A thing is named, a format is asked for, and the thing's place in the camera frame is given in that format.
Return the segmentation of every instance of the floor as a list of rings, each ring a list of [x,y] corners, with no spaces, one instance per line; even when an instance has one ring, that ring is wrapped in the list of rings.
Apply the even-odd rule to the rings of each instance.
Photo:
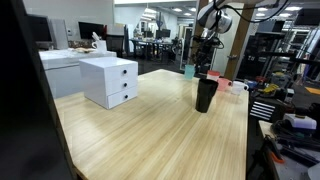
[[[166,59],[163,59],[162,63],[160,61],[151,61],[146,59],[140,59],[140,58],[133,58],[133,57],[124,57],[126,59],[134,60],[139,63],[139,70],[138,73],[145,74],[151,71],[155,71],[158,69],[165,69],[177,73],[183,74],[184,72],[180,70],[180,62],[174,61],[169,62]],[[249,117],[248,119],[248,138],[247,138],[247,169],[253,162],[252,155],[254,154],[255,150],[258,150],[262,145],[262,137],[259,134],[258,129],[258,135],[256,135],[256,119]],[[248,180],[256,180],[259,179],[259,175],[262,172],[262,168],[259,166],[256,166],[254,171],[250,173],[248,176]]]

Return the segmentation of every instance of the electronic equipment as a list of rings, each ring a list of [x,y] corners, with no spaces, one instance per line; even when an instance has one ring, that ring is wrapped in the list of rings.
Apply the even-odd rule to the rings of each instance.
[[[147,37],[153,37],[152,31],[144,31],[144,32],[143,32],[143,37],[145,37],[145,38],[147,38]]]
[[[156,39],[161,39],[162,38],[162,31],[156,30]]]
[[[170,37],[171,30],[169,29],[162,29],[162,37]]]
[[[53,45],[52,29],[47,16],[28,14],[28,21],[34,41],[39,48],[48,49]]]
[[[291,82],[290,75],[287,75],[281,72],[271,74],[271,83],[278,85],[279,88],[282,88],[282,89],[288,88],[290,82]]]
[[[286,96],[284,98],[284,102],[285,103],[291,103],[293,95],[294,95],[294,90],[288,88],[287,92],[286,92]]]
[[[283,120],[288,120],[291,123],[292,128],[298,131],[310,130],[312,132],[317,128],[317,121],[308,116],[297,116],[296,114],[286,113],[283,116]]]
[[[94,23],[87,23],[87,22],[78,22],[78,23],[79,23],[81,39],[92,39],[92,32],[97,33],[98,36],[103,35],[104,25],[102,24],[94,24]]]

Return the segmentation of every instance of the white drawer unit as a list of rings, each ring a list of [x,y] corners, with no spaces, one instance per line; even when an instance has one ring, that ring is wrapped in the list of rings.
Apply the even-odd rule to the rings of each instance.
[[[138,63],[117,57],[80,60],[85,97],[111,109],[137,96]]]

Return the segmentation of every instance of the desk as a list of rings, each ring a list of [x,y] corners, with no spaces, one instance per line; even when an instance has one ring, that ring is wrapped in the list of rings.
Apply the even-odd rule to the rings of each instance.
[[[265,135],[270,135],[271,137],[275,137],[274,133],[270,129],[271,123],[265,122],[265,121],[259,121],[259,125],[261,128],[261,132],[263,134],[263,137]],[[314,151],[305,150],[304,153],[308,153],[317,159],[319,159],[319,153],[316,153]],[[269,163],[271,164],[272,168],[275,170],[275,179],[305,179],[307,174],[308,167],[286,157],[283,156],[283,159],[285,161],[284,164],[279,164],[274,162],[273,160],[269,159]]]
[[[248,92],[195,107],[198,79],[157,70],[138,97],[106,110],[76,93],[56,99],[73,163],[88,179],[245,179]]]
[[[130,39],[130,41],[133,43],[133,57],[136,58],[137,57],[137,44],[139,43],[144,43],[146,44],[146,59],[148,59],[148,45],[152,44],[153,45],[153,50],[152,50],[152,54],[153,56],[155,55],[154,50],[155,50],[155,45],[157,45],[157,53],[159,54],[159,46],[162,47],[166,47],[166,46],[172,46],[173,43],[168,43],[168,42],[154,42],[154,41],[143,41],[143,40],[139,40],[139,39]]]

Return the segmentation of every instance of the ceiling light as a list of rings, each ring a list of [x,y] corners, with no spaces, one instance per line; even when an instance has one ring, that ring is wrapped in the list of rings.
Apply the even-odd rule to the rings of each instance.
[[[151,21],[151,19],[150,19],[150,18],[141,17],[141,19]]]
[[[144,12],[148,12],[148,13],[157,13],[157,11],[153,10],[153,9],[149,9],[149,8],[146,8],[144,10]]]
[[[289,16],[291,16],[291,14],[289,14],[289,13],[282,13],[282,14],[279,14],[279,16],[281,16],[281,17],[289,17]]]
[[[172,10],[176,11],[176,12],[181,12],[182,10],[179,8],[173,8]]]
[[[267,8],[258,8],[258,11],[268,11]]]
[[[302,9],[302,7],[292,6],[292,7],[287,7],[286,11],[299,11],[300,9]]]
[[[151,14],[142,14],[142,16],[144,16],[144,17],[149,17],[149,18],[156,18],[156,16],[155,15],[151,15]]]
[[[256,14],[256,16],[261,17],[261,16],[265,16],[265,14],[263,14],[263,13],[258,13],[258,14]]]

